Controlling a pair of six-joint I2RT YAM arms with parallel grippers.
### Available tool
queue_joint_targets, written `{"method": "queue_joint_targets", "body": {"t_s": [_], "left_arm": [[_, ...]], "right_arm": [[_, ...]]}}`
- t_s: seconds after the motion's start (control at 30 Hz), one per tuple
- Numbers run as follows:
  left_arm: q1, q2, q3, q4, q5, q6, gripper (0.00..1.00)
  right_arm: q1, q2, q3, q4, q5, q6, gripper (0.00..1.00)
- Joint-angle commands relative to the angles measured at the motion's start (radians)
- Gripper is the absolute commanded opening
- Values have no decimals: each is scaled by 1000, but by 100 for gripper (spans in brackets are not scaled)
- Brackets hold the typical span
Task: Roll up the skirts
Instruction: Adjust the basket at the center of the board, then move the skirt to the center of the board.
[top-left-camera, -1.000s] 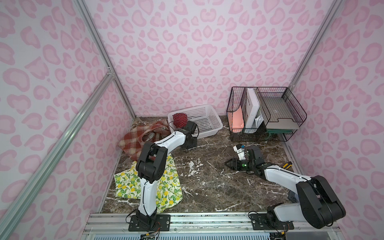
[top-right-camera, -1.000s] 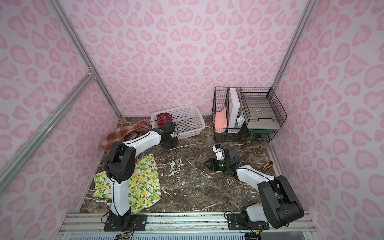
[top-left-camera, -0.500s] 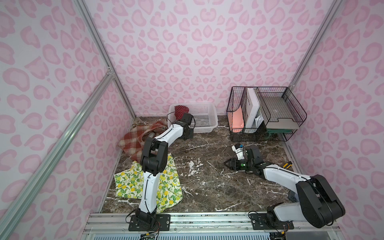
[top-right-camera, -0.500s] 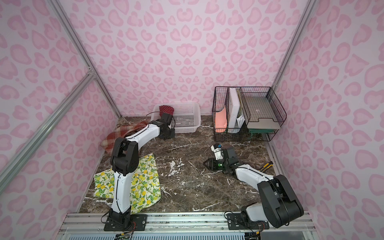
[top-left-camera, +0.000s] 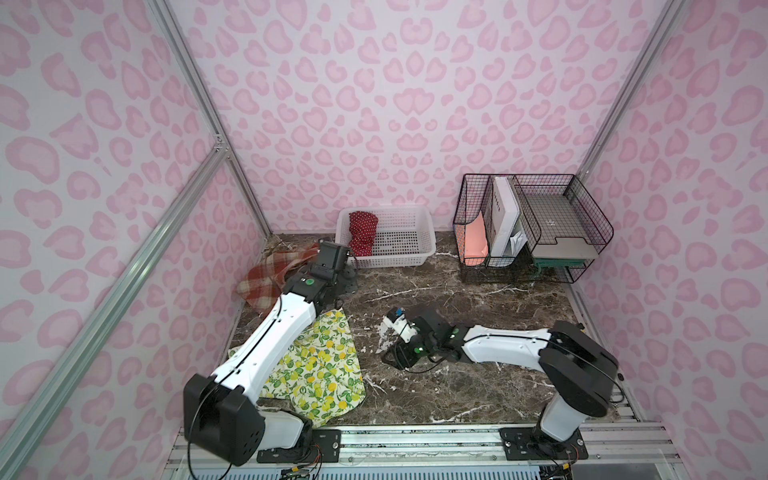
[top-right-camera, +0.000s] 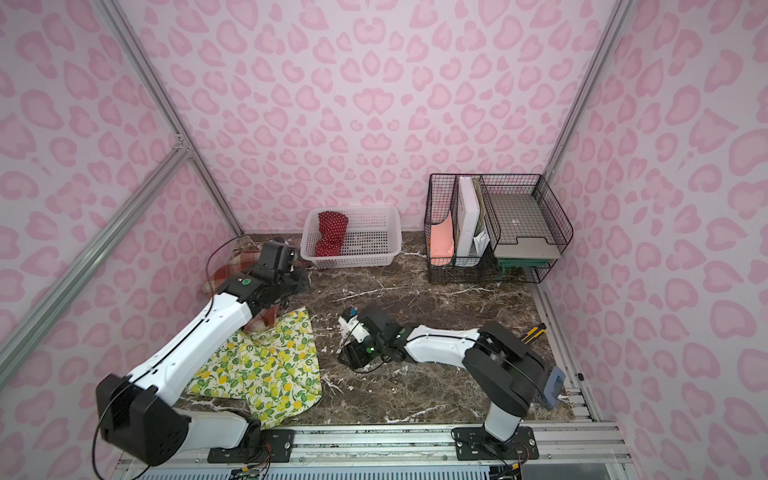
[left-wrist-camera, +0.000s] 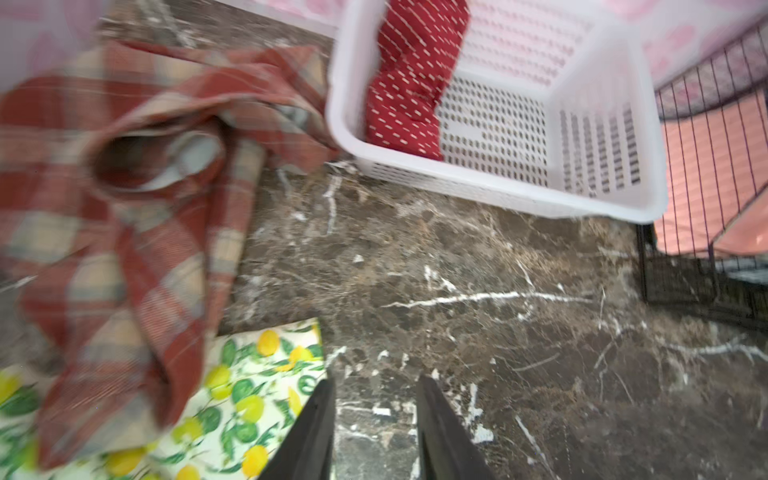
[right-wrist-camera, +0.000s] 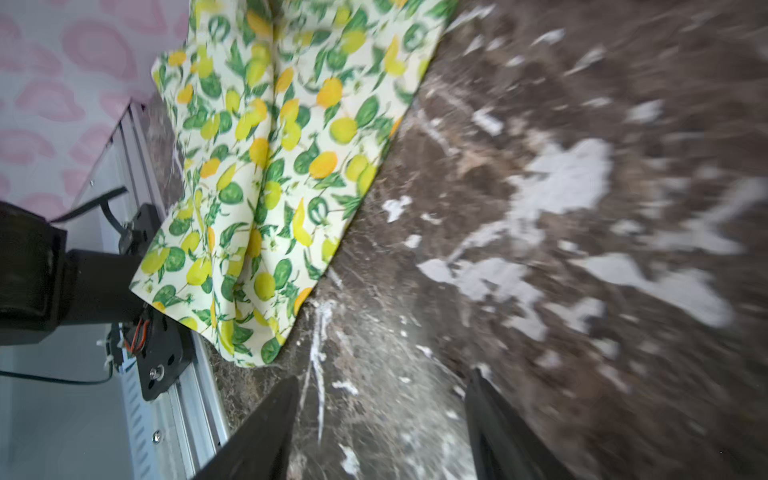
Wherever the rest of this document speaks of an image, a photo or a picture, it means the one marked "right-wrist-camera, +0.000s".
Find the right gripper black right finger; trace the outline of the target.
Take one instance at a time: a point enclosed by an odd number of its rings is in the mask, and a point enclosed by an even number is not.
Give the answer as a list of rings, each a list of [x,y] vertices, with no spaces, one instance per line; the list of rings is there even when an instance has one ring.
[[[465,415],[479,479],[574,479],[478,369],[469,376]]]

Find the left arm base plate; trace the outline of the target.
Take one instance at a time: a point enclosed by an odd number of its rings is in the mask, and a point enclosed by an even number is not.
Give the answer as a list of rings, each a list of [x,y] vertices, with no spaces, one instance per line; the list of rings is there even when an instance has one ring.
[[[159,227],[156,207],[141,205],[124,224],[118,252],[144,256]],[[142,398],[148,402],[167,392],[195,359],[191,331],[150,305],[127,322],[112,325],[110,348],[115,369],[121,374],[136,374]]]

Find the lemon print skirt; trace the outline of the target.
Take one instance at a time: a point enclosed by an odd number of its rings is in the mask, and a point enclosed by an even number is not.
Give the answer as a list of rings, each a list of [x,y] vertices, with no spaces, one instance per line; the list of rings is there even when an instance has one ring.
[[[152,76],[183,191],[130,287],[272,363],[370,189],[452,1],[194,1]]]

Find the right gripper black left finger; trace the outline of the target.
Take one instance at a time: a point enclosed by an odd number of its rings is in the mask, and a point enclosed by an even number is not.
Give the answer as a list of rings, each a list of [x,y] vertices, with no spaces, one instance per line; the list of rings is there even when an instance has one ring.
[[[297,377],[278,382],[194,479],[285,479],[299,399]]]

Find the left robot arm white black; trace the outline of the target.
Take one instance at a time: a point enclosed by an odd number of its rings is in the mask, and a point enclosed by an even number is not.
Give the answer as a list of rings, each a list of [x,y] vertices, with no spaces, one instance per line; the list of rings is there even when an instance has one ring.
[[[66,248],[67,232],[1,203],[1,344],[37,344],[60,326],[132,322],[139,256]]]

